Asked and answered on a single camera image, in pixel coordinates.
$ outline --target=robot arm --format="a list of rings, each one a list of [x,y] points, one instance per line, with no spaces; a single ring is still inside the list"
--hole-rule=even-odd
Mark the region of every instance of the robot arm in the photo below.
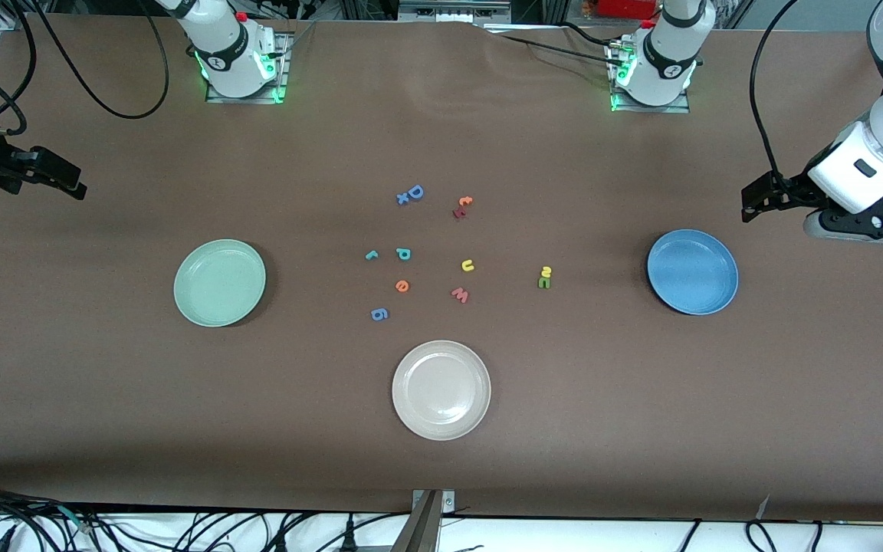
[[[637,55],[615,83],[641,104],[671,104],[690,85],[698,52],[715,18],[711,0],[667,0],[655,27],[640,28],[624,38],[633,43]]]
[[[235,14],[227,0],[156,0],[182,25],[196,49],[203,76],[231,98],[249,97],[273,81],[267,63],[274,53],[274,29]]]
[[[883,0],[868,23],[868,45],[883,77]],[[802,174],[769,172],[742,191],[742,203],[745,222],[768,210],[814,207],[807,234],[883,242],[883,95]]]

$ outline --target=table surface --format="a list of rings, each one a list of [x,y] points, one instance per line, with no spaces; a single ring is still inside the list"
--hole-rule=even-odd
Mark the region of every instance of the table surface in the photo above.
[[[55,21],[113,107],[157,97],[144,20]],[[343,510],[446,487],[478,514],[690,518],[749,518],[770,495],[771,517],[883,518],[883,248],[807,238],[796,210],[740,222],[767,165],[747,106],[758,34],[714,32],[693,113],[660,116],[610,112],[593,62],[462,24],[320,22],[286,104],[206,105],[182,29],[159,27],[169,97],[123,121],[34,25],[13,141],[80,165],[89,191],[0,192],[0,486]],[[7,90],[24,69],[10,34]],[[760,98],[783,170],[880,85],[862,34],[774,36]],[[425,198],[398,207],[415,184]],[[649,245],[683,227],[740,267],[712,317],[669,310],[645,278]],[[262,304],[223,329],[172,300],[179,263],[215,238],[269,270]],[[396,364],[434,339],[472,347],[493,380],[486,419],[452,442],[414,436],[390,402]]]

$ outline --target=red object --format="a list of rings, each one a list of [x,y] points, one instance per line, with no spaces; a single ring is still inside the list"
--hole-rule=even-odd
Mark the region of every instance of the red object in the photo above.
[[[599,15],[648,20],[656,13],[656,0],[599,0]]]

